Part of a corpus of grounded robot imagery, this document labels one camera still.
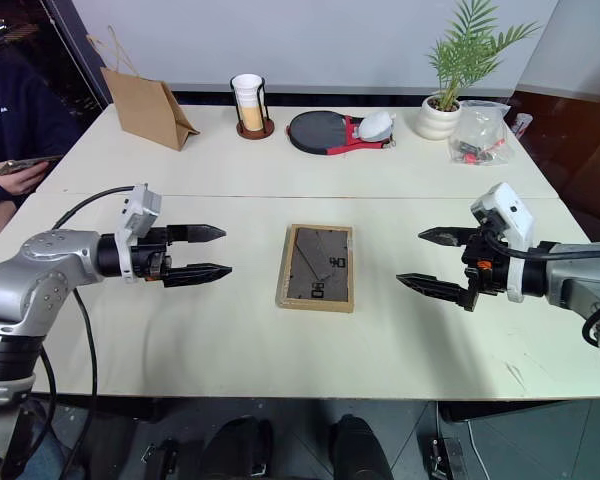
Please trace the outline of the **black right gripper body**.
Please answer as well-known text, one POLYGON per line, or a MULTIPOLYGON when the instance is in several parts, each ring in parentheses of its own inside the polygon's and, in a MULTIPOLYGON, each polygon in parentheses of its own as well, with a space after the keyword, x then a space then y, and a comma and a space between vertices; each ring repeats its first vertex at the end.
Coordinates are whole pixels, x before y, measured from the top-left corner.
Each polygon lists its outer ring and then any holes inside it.
POLYGON ((509 258, 491 247, 480 229, 471 229, 462 262, 470 291, 497 295, 507 290, 509 258))

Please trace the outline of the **person's hand with phone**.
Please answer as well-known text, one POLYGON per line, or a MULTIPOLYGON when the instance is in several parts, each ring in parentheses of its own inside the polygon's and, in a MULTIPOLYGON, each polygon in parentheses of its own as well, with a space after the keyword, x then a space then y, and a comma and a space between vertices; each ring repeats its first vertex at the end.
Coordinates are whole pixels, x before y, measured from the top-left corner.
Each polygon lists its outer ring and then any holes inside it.
POLYGON ((48 167, 49 164, 44 162, 16 173, 0 175, 0 186, 14 196, 26 194, 42 182, 48 167))

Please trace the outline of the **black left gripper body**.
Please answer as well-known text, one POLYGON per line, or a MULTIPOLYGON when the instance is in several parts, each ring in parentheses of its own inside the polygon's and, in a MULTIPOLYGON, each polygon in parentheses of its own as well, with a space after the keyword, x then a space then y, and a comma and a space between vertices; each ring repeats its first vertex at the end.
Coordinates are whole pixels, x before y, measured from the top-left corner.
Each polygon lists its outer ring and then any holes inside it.
POLYGON ((146 281, 171 282, 172 259, 167 247, 173 242, 169 226, 151 228, 132 246, 131 264, 136 277, 146 281))

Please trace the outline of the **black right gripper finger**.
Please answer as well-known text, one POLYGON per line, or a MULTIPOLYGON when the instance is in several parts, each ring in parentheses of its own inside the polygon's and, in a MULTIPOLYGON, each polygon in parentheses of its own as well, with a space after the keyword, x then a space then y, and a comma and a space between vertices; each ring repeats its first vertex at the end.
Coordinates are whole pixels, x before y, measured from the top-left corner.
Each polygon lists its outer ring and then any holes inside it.
POLYGON ((467 245, 477 233, 477 228, 433 227, 420 232, 418 237, 442 246, 461 247, 467 245))
POLYGON ((477 301, 477 291, 458 284, 441 281, 431 275, 419 273, 397 274, 396 279, 406 287, 424 296, 448 301, 472 312, 477 301))

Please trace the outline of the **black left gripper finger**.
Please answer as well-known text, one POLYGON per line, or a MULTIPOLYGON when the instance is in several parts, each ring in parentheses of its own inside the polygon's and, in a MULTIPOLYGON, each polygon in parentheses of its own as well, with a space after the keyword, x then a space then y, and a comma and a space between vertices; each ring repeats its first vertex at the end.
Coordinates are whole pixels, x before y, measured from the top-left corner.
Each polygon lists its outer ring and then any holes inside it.
POLYGON ((167 226, 169 243, 206 243, 225 236, 225 230, 208 224, 179 224, 167 226))
POLYGON ((213 263, 189 264, 185 267, 168 268, 162 274, 165 288, 194 286, 211 283, 229 275, 232 268, 213 263))

